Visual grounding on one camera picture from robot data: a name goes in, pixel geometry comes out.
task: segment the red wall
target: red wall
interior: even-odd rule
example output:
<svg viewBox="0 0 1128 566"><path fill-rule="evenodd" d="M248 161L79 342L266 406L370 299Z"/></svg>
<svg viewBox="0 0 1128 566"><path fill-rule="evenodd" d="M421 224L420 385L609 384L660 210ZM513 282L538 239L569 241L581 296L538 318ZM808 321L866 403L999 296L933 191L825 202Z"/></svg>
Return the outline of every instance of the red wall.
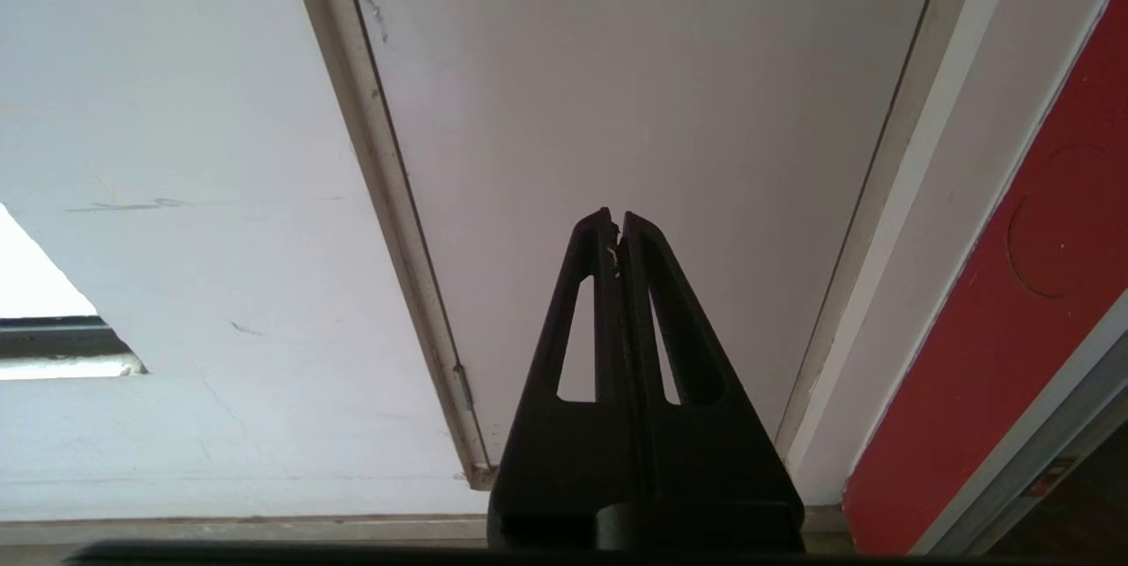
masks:
<svg viewBox="0 0 1128 566"><path fill-rule="evenodd" d="M1111 0L847 483L858 549L909 550L1125 288L1128 0Z"/></svg>

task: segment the red panel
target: red panel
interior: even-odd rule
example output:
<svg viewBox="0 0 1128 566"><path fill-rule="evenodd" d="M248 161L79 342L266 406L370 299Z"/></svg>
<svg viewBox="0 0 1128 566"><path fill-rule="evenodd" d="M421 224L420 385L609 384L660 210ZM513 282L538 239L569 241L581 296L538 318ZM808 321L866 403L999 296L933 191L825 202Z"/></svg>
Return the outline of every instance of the red panel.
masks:
<svg viewBox="0 0 1128 566"><path fill-rule="evenodd" d="M909 550L1128 288L1128 0L1112 0L847 486Z"/></svg>

